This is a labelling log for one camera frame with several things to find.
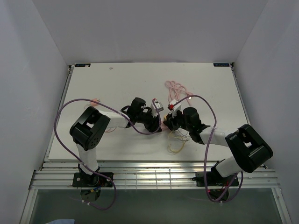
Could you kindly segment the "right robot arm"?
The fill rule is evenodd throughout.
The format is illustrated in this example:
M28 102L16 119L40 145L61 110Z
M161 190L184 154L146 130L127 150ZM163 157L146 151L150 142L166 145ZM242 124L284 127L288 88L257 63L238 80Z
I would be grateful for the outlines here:
M175 115L170 112L164 119L164 124L172 131L180 128L187 131L196 143L230 149L232 156L217 162L206 175L216 185L222 185L229 176L236 173L254 172L273 156L271 147L251 125L244 124L235 132L213 128L202 123L193 107L178 110Z

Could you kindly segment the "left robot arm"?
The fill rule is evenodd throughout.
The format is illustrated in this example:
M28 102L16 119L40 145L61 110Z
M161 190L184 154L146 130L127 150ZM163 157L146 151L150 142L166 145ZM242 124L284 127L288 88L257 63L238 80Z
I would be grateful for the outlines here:
M88 107L70 128L70 135L81 160L79 170L84 173L83 181L91 187L99 182L95 148L107 129L130 128L140 123L147 130L146 134L161 132L159 113L163 110L163 105L157 99L146 106L145 100L141 98L134 98L130 105L119 112L105 112L93 106Z

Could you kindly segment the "pink power strip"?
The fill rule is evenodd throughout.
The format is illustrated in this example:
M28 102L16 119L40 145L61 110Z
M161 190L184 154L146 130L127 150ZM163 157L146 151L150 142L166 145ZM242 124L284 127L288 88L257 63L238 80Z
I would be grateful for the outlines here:
M161 121L161 125L160 125L160 131L165 131L165 130L168 130L168 127L164 124L163 121Z

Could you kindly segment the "pink charger plug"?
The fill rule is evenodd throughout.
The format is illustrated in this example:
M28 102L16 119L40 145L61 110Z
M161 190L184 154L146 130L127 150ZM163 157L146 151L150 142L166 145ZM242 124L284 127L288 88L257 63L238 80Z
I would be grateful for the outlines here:
M100 99L93 98L92 101L91 101L91 105L97 106L99 102L100 102Z

